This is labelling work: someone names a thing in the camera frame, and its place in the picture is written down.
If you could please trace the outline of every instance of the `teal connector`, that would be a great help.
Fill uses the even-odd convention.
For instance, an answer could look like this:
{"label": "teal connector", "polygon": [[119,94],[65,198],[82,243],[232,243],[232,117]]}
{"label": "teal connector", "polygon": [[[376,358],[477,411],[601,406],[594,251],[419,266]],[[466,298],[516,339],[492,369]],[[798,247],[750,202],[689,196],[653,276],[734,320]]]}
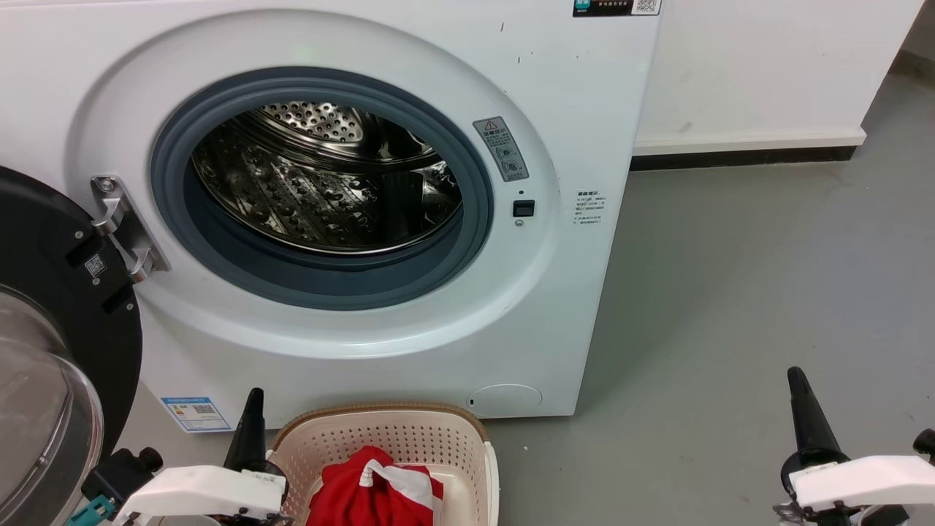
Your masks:
{"label": "teal connector", "polygon": [[104,522],[104,519],[110,517],[115,509],[117,508],[110,503],[107,497],[100,495],[81,508],[78,513],[71,516],[67,526],[97,526]]}

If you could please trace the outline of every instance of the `white baseboard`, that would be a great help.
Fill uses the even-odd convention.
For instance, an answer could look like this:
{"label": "white baseboard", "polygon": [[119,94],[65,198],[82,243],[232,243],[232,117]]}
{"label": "white baseboard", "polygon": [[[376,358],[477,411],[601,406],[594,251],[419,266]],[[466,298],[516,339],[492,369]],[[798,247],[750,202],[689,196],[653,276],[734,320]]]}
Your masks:
{"label": "white baseboard", "polygon": [[789,148],[829,148],[860,146],[867,134],[858,128],[853,132],[796,134],[784,136],[737,136],[717,138],[677,138],[640,140],[634,155],[669,155],[674,153],[740,152],[747,150],[784,150]]}

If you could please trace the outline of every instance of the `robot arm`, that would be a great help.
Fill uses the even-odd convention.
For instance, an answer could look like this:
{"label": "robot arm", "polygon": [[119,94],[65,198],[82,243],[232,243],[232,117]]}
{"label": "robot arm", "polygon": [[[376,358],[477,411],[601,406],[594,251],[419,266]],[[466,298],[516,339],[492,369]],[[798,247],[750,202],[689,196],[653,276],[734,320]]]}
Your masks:
{"label": "robot arm", "polygon": [[90,504],[68,526],[147,526],[156,517],[211,516],[224,526],[290,526],[281,514],[289,490],[282,470],[266,460],[263,390],[250,392],[223,467],[162,467],[146,448],[134,457],[122,449],[85,478],[81,492]]}
{"label": "robot arm", "polygon": [[[802,369],[789,369],[788,380],[798,451],[781,471],[783,486],[792,497],[791,503],[774,507],[784,521],[837,526],[859,517],[862,525],[896,526],[908,519],[902,505],[935,504],[931,460],[916,456],[850,460],[841,452]],[[930,455],[933,436],[935,431],[924,431],[913,447]],[[870,517],[878,510],[886,513]]]}
{"label": "robot arm", "polygon": [[935,466],[919,457],[874,456],[789,476],[802,509],[820,513],[881,504],[935,504]]}
{"label": "robot arm", "polygon": [[154,517],[210,515],[235,523],[288,525],[292,520],[280,515],[285,478],[269,478],[218,466],[169,468],[130,495],[113,523],[147,526]]}

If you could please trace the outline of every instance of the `plastic laundry basket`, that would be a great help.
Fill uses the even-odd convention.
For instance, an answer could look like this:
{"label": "plastic laundry basket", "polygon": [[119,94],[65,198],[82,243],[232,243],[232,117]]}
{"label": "plastic laundry basket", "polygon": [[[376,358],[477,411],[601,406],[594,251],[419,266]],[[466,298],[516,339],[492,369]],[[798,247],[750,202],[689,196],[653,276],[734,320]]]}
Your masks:
{"label": "plastic laundry basket", "polygon": [[305,526],[322,469],[363,446],[397,464],[421,464],[445,486],[442,526],[496,526],[499,476],[487,431],[473,415],[442,404],[353,405],[295,418],[276,435],[269,459],[289,480],[284,512]]}

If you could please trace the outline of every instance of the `basket rim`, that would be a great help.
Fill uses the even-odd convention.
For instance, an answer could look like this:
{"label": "basket rim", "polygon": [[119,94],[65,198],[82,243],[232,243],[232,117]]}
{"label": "basket rim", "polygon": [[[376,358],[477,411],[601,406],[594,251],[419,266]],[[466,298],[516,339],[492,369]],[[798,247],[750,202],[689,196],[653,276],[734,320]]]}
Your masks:
{"label": "basket rim", "polygon": [[282,442],[289,435],[289,433],[294,431],[295,428],[316,418],[322,418],[325,416],[351,415],[355,413],[378,413],[383,411],[423,411],[426,413],[447,413],[449,415],[460,416],[466,420],[474,428],[474,431],[476,431],[481,436],[482,442],[490,442],[490,435],[487,434],[487,429],[484,428],[481,421],[468,410],[462,409],[456,405],[433,402],[381,402],[340,405],[337,407],[316,409],[314,411],[309,411],[302,415],[296,416],[290,420],[289,423],[282,426],[282,429],[276,433],[276,438],[273,439],[273,445],[270,449],[275,452],[282,445]]}

